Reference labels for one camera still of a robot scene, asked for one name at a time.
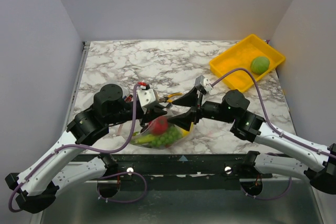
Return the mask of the yellow toy mango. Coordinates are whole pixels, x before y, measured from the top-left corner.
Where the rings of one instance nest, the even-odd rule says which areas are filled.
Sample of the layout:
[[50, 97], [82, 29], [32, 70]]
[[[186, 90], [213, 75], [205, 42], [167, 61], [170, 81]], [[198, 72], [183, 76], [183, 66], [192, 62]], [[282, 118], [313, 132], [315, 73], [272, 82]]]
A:
[[180, 128], [182, 137], [188, 136], [192, 132], [192, 129], [193, 128], [190, 128], [189, 130], [185, 130], [185, 129]]

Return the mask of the red toy tomato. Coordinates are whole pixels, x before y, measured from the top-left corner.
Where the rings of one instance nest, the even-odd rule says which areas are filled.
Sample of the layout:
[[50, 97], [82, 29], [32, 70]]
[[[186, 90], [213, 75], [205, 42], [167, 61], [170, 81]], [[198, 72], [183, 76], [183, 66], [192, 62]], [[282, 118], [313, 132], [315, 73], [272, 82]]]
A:
[[149, 131], [153, 135], [162, 135], [169, 128], [167, 118], [160, 116], [149, 124]]

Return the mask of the green toy grapes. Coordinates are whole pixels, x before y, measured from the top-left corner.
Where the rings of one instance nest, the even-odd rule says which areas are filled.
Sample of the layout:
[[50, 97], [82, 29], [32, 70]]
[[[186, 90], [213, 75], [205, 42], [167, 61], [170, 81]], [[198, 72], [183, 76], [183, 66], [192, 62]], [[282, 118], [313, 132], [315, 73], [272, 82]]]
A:
[[151, 147], [167, 147], [182, 138], [182, 132], [176, 126], [170, 126], [163, 134], [155, 135]]

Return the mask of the clear zip top bag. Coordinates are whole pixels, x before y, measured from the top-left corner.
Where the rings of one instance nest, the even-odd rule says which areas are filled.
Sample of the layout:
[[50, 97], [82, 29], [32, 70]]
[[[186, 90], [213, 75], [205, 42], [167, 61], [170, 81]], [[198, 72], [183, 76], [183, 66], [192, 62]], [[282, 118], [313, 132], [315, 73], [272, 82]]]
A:
[[130, 144], [146, 148], [164, 149], [176, 142], [181, 142], [192, 136], [194, 125], [186, 131], [175, 124], [169, 123], [170, 116], [164, 115], [149, 122], [140, 131], [134, 132]]

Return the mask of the toy green onion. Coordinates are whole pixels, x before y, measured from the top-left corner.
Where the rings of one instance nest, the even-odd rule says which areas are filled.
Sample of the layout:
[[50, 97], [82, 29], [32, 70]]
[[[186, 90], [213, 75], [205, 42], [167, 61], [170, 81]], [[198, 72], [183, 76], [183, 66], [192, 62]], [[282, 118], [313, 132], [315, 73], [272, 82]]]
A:
[[146, 145], [146, 144], [152, 143], [155, 140], [156, 140], [155, 135], [152, 135], [152, 134], [142, 135], [142, 134], [140, 134], [140, 135], [134, 136], [131, 139], [131, 144], [133, 144], [133, 145]]

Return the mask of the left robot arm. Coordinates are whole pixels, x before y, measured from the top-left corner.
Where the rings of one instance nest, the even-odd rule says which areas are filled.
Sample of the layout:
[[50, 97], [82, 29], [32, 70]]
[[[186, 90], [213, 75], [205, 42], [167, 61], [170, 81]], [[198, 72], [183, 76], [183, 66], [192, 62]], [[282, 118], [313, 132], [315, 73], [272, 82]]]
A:
[[[93, 95], [93, 103], [78, 113], [56, 143], [32, 166], [21, 173], [10, 173], [5, 181], [13, 191], [8, 208], [11, 212], [36, 214], [49, 207], [61, 192], [94, 178], [112, 179], [116, 166], [110, 154], [123, 150], [133, 135], [135, 122], [148, 123], [166, 115], [157, 93], [145, 83], [133, 88], [133, 100], [124, 99], [123, 89], [105, 84]], [[93, 144], [109, 133], [109, 127], [130, 121], [126, 142], [107, 151]]]

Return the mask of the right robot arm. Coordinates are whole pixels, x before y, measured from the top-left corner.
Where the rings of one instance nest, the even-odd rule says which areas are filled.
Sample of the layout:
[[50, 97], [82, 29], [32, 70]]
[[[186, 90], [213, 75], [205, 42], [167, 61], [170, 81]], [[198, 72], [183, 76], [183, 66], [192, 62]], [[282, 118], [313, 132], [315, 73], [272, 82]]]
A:
[[249, 152], [241, 165], [242, 173], [249, 178], [257, 174], [279, 174], [295, 177], [326, 194], [335, 194], [335, 144], [325, 146], [307, 141], [267, 122], [248, 111], [250, 104], [238, 90], [228, 91], [221, 103], [203, 101], [196, 88], [173, 101], [173, 105], [189, 110], [170, 118], [169, 122], [185, 130], [200, 119], [232, 124], [230, 132], [235, 137], [269, 146], [280, 151], [280, 156]]

